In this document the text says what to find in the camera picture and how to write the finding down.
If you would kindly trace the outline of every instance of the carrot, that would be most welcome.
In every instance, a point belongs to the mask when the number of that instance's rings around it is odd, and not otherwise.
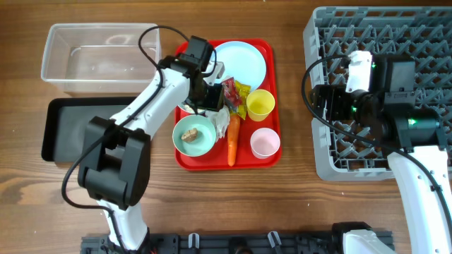
[[[237,143],[239,140],[240,116],[231,114],[231,121],[227,127],[227,163],[230,167],[235,164]]]

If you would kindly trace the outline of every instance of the yellow cup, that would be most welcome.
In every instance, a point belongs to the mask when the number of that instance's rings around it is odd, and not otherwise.
[[[253,121],[263,121],[275,108],[275,98],[267,90],[257,89],[246,98],[248,116]]]

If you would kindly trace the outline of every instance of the green bowl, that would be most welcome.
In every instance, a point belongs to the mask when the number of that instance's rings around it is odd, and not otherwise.
[[[192,128],[198,130],[196,139],[191,143],[182,141],[182,135]],[[204,116],[186,116],[176,124],[172,131],[172,142],[176,149],[190,157],[201,156],[210,151],[215,144],[216,138],[217,133],[213,123]]]

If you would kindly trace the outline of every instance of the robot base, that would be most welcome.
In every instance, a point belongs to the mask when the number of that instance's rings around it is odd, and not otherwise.
[[[299,234],[278,234],[276,231],[265,234],[250,235],[219,235],[219,236],[179,236],[177,234],[149,234],[146,236],[140,250],[132,253],[152,253],[155,254],[248,254],[241,251],[250,249],[253,254],[327,254],[342,253],[340,236],[341,229],[351,226],[356,229],[356,225],[364,225],[364,228],[371,230],[362,222],[343,222],[333,225],[332,231],[300,232]],[[391,231],[375,232],[378,239],[394,250],[393,237]],[[245,243],[246,246],[238,246],[237,243]],[[82,238],[80,254],[122,254],[121,249],[115,246],[108,239],[108,235],[101,237]]]

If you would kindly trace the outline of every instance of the food item in bowl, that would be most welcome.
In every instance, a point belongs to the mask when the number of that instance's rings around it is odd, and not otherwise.
[[[191,142],[195,141],[197,136],[198,136],[198,130],[196,130],[196,128],[192,128],[191,130],[188,130],[187,132],[185,132],[182,135],[181,139],[184,142],[191,143]]]

